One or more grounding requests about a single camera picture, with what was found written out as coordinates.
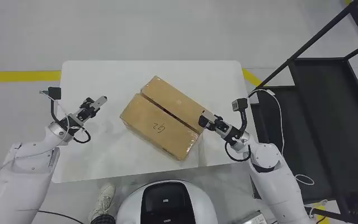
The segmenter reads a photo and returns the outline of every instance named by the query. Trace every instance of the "brown cardboard box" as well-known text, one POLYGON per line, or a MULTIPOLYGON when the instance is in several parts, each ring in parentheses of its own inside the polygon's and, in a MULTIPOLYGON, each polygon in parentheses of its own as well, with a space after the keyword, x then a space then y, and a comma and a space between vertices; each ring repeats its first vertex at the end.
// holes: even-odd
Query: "brown cardboard box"
POLYGON ((155 76, 136 94, 120 118, 155 146, 184 160, 203 129, 202 106, 155 76))
POLYGON ((203 132, 204 129, 199 126, 198 120, 202 111, 206 109, 158 76, 154 76, 140 93, 168 110, 196 133, 203 132))
POLYGON ((120 118, 134 132, 179 160, 184 160, 199 135, 136 94, 120 118))

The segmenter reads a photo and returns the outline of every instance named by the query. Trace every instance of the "gray floor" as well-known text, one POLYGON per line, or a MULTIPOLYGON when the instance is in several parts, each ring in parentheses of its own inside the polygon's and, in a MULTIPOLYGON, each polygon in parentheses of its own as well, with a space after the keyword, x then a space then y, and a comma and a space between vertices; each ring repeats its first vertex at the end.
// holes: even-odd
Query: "gray floor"
MULTIPOLYGON (((264 79, 343 9, 341 0, 242 1, 21 1, 0 0, 0 71, 60 70, 66 60, 238 60, 264 79)), ((305 57, 336 57, 358 46, 357 27, 344 19, 305 57)), ((351 61, 358 67, 358 60, 351 61)), ((13 142, 41 140, 51 121, 38 94, 58 82, 0 83, 0 160, 13 142)), ((272 85, 290 85, 283 71, 272 85)), ((220 223, 262 209, 241 164, 113 178, 115 213, 134 189, 154 180, 186 179, 211 197, 220 223)), ((42 209, 86 223, 100 186, 108 180, 51 184, 42 209)), ((334 210, 335 204, 329 205, 334 210)), ((72 223, 38 214, 33 223, 72 223)))

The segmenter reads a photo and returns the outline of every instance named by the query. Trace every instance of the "black wire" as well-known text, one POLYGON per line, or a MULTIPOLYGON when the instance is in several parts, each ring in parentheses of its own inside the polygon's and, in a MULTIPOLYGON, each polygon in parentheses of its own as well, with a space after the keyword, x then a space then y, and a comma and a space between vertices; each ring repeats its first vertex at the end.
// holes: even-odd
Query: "black wire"
POLYGON ((87 139, 86 141, 82 142, 82 141, 76 139, 75 137, 73 137, 73 140, 74 140, 75 142, 78 142, 78 143, 81 143, 81 144, 85 144, 85 143, 87 143, 87 142, 89 142, 89 141, 91 140, 91 135, 90 135, 89 132, 88 132, 86 129, 84 129, 83 127, 82 127, 82 129, 83 129, 84 132, 87 134, 88 139, 87 139))
POLYGON ((47 214, 55 214, 55 215, 57 215, 57 216, 62 216, 62 217, 65 217, 65 218, 69 218, 70 220, 74 220, 74 221, 76 221, 76 222, 78 222, 78 223, 80 223, 80 224, 84 224, 83 222, 80 222, 80 221, 78 221, 77 219, 72 218, 72 217, 69 217, 69 216, 66 216, 66 215, 64 215, 64 214, 60 214, 60 213, 56 213, 56 212, 41 211, 41 210, 38 210, 38 212, 47 213, 47 214))
POLYGON ((58 125, 60 125, 60 121, 57 119, 56 115, 55 115, 55 111, 54 111, 54 101, 51 100, 51 116, 54 119, 55 123, 57 123, 58 125))
POLYGON ((241 115, 241 127, 240 127, 239 131, 241 131, 243 133, 247 126, 247 118, 246 118, 245 111, 240 111, 240 115, 241 115))
POLYGON ((247 160, 251 157, 251 148, 250 148, 250 145, 248 145, 248 156, 247 156, 246 158, 242 159, 242 160, 238 160, 237 158, 232 157, 232 156, 229 154, 229 152, 228 152, 228 147, 227 147, 227 145, 228 145, 228 142, 225 142, 225 152, 226 152, 226 154, 229 156, 229 158, 231 158, 233 161, 236 161, 236 162, 245 162, 245 161, 247 161, 247 160))
POLYGON ((320 220, 318 220, 318 222, 316 222, 315 224, 319 224, 320 222, 322 222, 326 217, 324 216, 323 218, 321 218, 320 220))

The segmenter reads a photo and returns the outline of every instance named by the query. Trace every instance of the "person's foot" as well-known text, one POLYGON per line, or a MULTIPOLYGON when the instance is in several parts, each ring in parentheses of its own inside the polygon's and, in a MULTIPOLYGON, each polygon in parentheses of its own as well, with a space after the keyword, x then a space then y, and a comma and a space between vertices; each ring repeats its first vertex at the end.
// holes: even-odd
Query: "person's foot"
POLYGON ((116 187, 112 184, 106 184, 101 188, 101 194, 98 197, 96 206, 88 216, 89 222, 102 214, 108 214, 115 193, 116 187))

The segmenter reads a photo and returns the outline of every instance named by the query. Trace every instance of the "table top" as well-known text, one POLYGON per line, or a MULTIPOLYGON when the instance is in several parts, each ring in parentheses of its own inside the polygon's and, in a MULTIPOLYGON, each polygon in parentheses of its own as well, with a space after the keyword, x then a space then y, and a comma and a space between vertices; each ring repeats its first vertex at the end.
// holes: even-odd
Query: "table top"
MULTIPOLYGON (((184 161, 177 161, 128 130, 119 115, 133 96, 153 76, 158 76, 198 102, 227 123, 241 126, 240 114, 231 102, 246 97, 241 65, 236 61, 68 61, 63 64, 60 86, 61 105, 68 113, 78 110, 82 101, 108 97, 96 117, 84 127, 92 140, 86 144, 71 141, 62 147, 52 181, 63 183, 114 176, 143 174, 199 166, 228 164, 224 141, 205 130, 184 161)), ((247 109, 249 131, 256 130, 251 108, 247 109)), ((58 110, 58 117, 63 113, 58 110)), ((78 139, 86 139, 81 133, 78 139)))

